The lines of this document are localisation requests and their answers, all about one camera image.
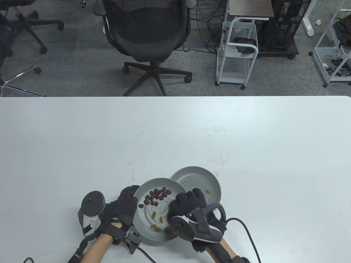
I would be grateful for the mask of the person's left hand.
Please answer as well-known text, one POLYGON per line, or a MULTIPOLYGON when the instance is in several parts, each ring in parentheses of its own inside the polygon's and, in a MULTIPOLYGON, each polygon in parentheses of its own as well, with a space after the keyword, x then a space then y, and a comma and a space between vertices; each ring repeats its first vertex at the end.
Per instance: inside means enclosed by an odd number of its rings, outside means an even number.
POLYGON ((138 198, 134 196, 138 189, 139 185, 126 187, 117 200, 107 204, 96 232, 110 235, 119 241, 126 239, 138 206, 138 198))

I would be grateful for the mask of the person's right hand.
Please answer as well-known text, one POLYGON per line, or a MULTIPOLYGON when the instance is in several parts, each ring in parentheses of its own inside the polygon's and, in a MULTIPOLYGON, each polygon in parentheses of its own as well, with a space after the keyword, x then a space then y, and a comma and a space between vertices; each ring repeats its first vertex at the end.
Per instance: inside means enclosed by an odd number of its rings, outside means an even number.
MULTIPOLYGON (((170 202, 168 210, 168 221, 174 216, 183 216, 197 208, 206 208, 207 203, 204 194, 198 188, 187 193, 177 194, 176 199, 170 202)), ((222 234, 227 230, 226 223, 222 222, 211 211, 206 215, 207 223, 216 227, 222 234)))

